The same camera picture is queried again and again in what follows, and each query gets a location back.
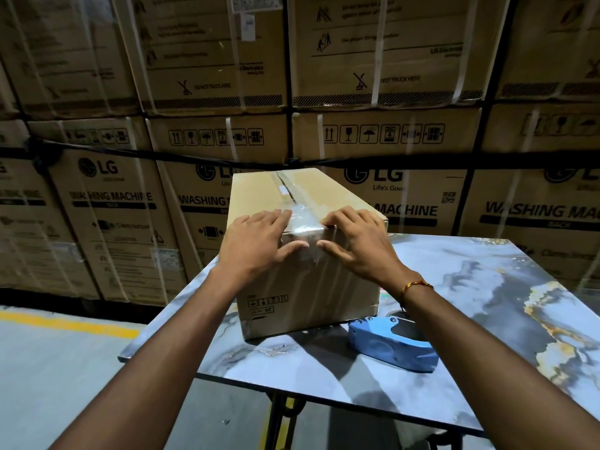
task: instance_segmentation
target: gray marble pattern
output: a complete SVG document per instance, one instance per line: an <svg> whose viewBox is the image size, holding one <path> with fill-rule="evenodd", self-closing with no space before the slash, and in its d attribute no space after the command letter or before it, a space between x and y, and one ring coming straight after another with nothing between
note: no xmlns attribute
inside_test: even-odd
<svg viewBox="0 0 600 450"><path fill-rule="evenodd" d="M391 239L401 260L440 295L600 419L600 317L507 240L411 234ZM122 361L181 308L213 264L124 349ZM379 316L399 309L392 297L381 294ZM333 325L252 345L242 337L233 303L198 373L218 382L299 393L482 434L441 361L432 374L405 371L353 352L346 345L347 331L347 325Z"/></svg>

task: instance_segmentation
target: hand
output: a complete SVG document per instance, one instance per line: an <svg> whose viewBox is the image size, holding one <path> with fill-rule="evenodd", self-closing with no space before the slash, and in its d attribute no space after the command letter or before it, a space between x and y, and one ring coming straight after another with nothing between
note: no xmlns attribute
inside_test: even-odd
<svg viewBox="0 0 600 450"><path fill-rule="evenodd" d="M357 276L386 290L399 279L406 284L423 279L398 259L385 224L377 215L367 210L356 211L352 207L343 207L329 213L321 223L341 229L346 235L350 250L327 240L319 240L317 246L340 259Z"/></svg>
<svg viewBox="0 0 600 450"><path fill-rule="evenodd" d="M237 218L227 228L215 268L241 281L243 287L294 251L308 247L307 242L296 240L279 248L291 217L291 210L275 210Z"/></svg>

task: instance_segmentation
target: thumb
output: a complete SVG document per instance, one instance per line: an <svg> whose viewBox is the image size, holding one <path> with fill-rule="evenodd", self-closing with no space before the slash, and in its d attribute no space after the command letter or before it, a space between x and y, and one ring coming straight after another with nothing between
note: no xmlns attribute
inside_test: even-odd
<svg viewBox="0 0 600 450"><path fill-rule="evenodd" d="M342 262L351 262L354 259L350 251L343 249L335 242L319 240L317 246L333 257L340 259Z"/></svg>
<svg viewBox="0 0 600 450"><path fill-rule="evenodd" d="M289 242L283 245L281 248L277 249L275 261L283 262L286 259L286 257L289 256L291 253L302 248L308 248L308 243L302 240L294 240L293 242Z"/></svg>

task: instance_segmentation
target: yellow floor line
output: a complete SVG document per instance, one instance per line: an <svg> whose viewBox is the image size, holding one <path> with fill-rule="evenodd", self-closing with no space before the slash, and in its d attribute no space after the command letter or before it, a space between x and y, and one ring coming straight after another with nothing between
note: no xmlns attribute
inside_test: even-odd
<svg viewBox="0 0 600 450"><path fill-rule="evenodd" d="M60 317L44 317L26 312L0 311L0 320L36 327L54 328L56 330L126 338L129 340L136 338L140 334L140 331L137 329L120 327L118 325L80 322Z"/></svg>
<svg viewBox="0 0 600 450"><path fill-rule="evenodd" d="M294 405L294 399L288 398L286 400L286 406L292 408ZM266 431L269 428L269 416L271 414L271 405L269 405L269 410L266 413L266 422L263 427L263 431L260 435L259 440L259 450L265 450L266 444ZM281 427L279 428L279 436L277 437L277 444L275 445L276 450L289 450L285 448L286 439L288 438L288 430L290 426L290 419L288 417L283 417L281 420Z"/></svg>

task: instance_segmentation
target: cardboard box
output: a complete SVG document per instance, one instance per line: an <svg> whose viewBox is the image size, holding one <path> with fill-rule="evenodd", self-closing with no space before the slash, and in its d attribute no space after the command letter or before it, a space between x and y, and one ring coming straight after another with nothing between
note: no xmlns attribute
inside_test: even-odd
<svg viewBox="0 0 600 450"><path fill-rule="evenodd" d="M451 234L467 173L333 167L323 171L384 214L389 232L432 235Z"/></svg>
<svg viewBox="0 0 600 450"><path fill-rule="evenodd" d="M285 115L230 118L240 161L283 163L288 155ZM233 159L225 117L148 120L155 151L192 157ZM219 252L227 228L234 173L231 167L159 162L164 192L188 278Z"/></svg>
<svg viewBox="0 0 600 450"><path fill-rule="evenodd" d="M294 107L371 105L379 4L289 1ZM457 89L458 103L483 99L507 7L508 0L388 0L379 105L445 105Z"/></svg>
<svg viewBox="0 0 600 450"><path fill-rule="evenodd" d="M316 113L292 116L293 154L303 161L410 153L470 152L481 109L444 108L401 112L324 112L323 149Z"/></svg>
<svg viewBox="0 0 600 450"><path fill-rule="evenodd" d="M0 53L23 110L34 119L138 111L110 0L83 2L6 0L0 6Z"/></svg>
<svg viewBox="0 0 600 450"><path fill-rule="evenodd" d="M358 278L315 244L319 239L346 244L341 230L319 222L329 211L346 205L368 209L385 219L315 168L234 175L228 226L242 215L289 208L293 215L282 242L304 239L311 245L260 275L237 295L245 339L377 314L379 286Z"/></svg>
<svg viewBox="0 0 600 450"><path fill-rule="evenodd" d="M28 137L21 120L0 122L0 146L20 148ZM52 189L28 159L0 158L0 283L99 298Z"/></svg>
<svg viewBox="0 0 600 450"><path fill-rule="evenodd" d="M66 149L50 174L107 300L165 305L186 285L157 166L94 152L94 145L150 150L142 118L31 122Z"/></svg>
<svg viewBox="0 0 600 450"><path fill-rule="evenodd" d="M238 14L237 5L228 13L227 0L114 2L145 112L239 113L241 96L249 112L286 105L278 3L275 10Z"/></svg>
<svg viewBox="0 0 600 450"><path fill-rule="evenodd" d="M498 234L515 173L520 179L505 228ZM599 202L600 169L479 170L471 183L460 234L500 235L564 286L574 289L589 274L586 287L600 289L600 269L590 271L600 249Z"/></svg>
<svg viewBox="0 0 600 450"><path fill-rule="evenodd" d="M17 99L14 97L4 67L0 63L0 119L10 120L17 116L19 116Z"/></svg>
<svg viewBox="0 0 600 450"><path fill-rule="evenodd" d="M519 0L497 97L600 101L593 0Z"/></svg>
<svg viewBox="0 0 600 450"><path fill-rule="evenodd" d="M526 140L530 129L531 142ZM600 104L496 104L481 149L490 153L597 150L599 140Z"/></svg>

